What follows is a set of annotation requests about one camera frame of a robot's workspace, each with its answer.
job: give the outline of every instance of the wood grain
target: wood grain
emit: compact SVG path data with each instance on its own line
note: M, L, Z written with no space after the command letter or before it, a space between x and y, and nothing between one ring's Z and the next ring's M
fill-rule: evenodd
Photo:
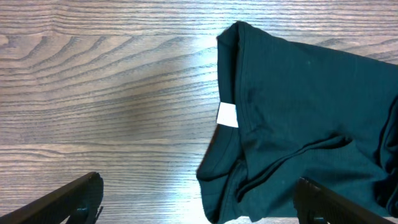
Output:
M397 1L0 1L0 215L98 171L99 223L206 223L195 171L236 20L398 64Z

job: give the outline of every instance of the dark green t-shirt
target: dark green t-shirt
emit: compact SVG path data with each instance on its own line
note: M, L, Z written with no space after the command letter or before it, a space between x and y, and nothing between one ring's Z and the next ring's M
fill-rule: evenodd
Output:
M396 65L237 22L218 37L218 84L239 128L219 126L197 172L210 222L296 216L301 176L397 215Z

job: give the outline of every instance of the white tag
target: white tag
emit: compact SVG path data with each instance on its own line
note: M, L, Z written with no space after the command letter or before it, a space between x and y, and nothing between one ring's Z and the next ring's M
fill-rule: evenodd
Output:
M218 109L217 124L237 128L236 106L231 103L221 102Z

